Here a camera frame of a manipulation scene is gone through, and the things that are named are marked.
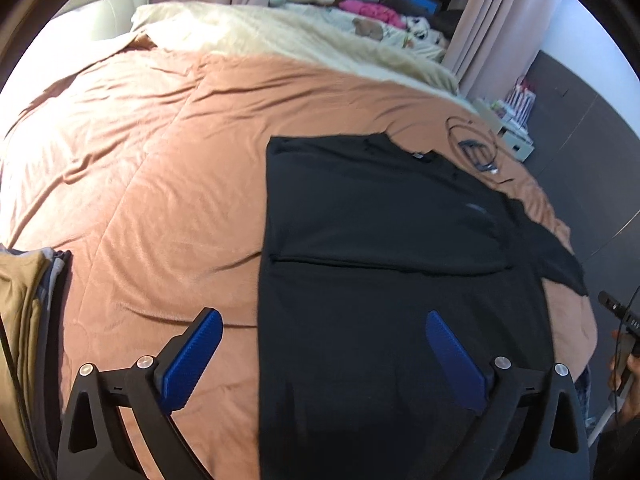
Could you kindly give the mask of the person's right hand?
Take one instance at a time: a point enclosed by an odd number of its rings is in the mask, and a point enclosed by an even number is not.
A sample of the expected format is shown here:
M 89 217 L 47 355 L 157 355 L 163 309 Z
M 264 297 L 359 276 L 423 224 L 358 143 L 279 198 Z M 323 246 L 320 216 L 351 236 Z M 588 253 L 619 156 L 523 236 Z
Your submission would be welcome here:
M 617 408 L 615 426 L 622 428 L 639 417 L 639 355 L 636 352 L 623 352 L 623 344 L 630 344 L 634 340 L 621 330 L 614 330 L 614 354 L 608 363 L 610 377 L 608 388 L 612 392 L 624 392 L 623 401 L 615 401 Z

